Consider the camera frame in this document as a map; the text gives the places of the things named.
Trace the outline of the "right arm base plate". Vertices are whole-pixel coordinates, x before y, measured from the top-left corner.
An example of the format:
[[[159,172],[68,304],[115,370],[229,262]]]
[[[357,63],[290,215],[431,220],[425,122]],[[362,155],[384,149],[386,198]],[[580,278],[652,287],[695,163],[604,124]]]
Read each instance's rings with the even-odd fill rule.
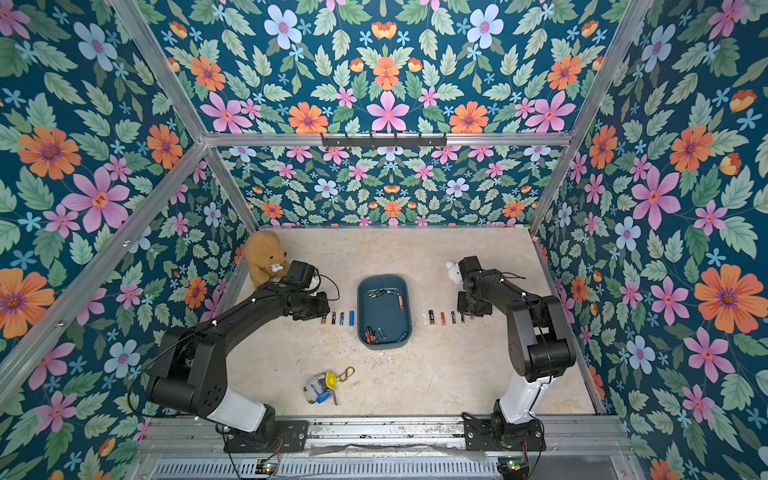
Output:
[[[520,424],[507,423],[500,414],[480,418],[461,415],[465,446],[468,451],[544,451],[544,425],[539,419]]]

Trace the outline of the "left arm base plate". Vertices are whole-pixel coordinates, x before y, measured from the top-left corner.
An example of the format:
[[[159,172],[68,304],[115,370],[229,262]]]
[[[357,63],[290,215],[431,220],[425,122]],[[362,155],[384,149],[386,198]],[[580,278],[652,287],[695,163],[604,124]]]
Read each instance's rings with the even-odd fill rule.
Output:
[[[270,420],[254,432],[232,430],[225,434],[224,451],[230,454],[302,452],[308,438],[308,421]]]

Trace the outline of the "teal plastic storage box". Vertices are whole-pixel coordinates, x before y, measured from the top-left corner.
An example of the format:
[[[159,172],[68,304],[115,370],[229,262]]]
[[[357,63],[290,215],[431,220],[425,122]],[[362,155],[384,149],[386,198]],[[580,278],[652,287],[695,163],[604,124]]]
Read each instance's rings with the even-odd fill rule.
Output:
[[[364,279],[357,291],[357,336],[371,350],[403,347],[413,333],[406,281],[397,275]]]

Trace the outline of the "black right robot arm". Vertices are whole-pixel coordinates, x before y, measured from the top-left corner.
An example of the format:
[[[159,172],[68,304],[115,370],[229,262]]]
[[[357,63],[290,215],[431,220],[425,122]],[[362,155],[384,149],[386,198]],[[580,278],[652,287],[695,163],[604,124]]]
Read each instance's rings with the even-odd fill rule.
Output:
[[[460,270],[462,290],[457,308],[483,317],[499,311],[506,317],[507,350],[515,375],[491,414],[501,433],[535,419],[544,393],[576,363],[570,324],[558,297],[540,296],[517,286],[496,269]]]

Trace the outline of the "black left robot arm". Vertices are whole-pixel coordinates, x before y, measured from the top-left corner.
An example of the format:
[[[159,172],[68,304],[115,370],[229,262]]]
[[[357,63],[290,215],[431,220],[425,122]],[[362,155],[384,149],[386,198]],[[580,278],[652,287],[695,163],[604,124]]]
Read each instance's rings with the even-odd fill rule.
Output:
[[[330,312],[324,292],[268,282],[223,315],[193,327],[166,331],[146,387],[147,399],[253,433],[267,418],[268,406],[252,401],[229,385],[229,354],[258,329],[280,317],[320,319]]]

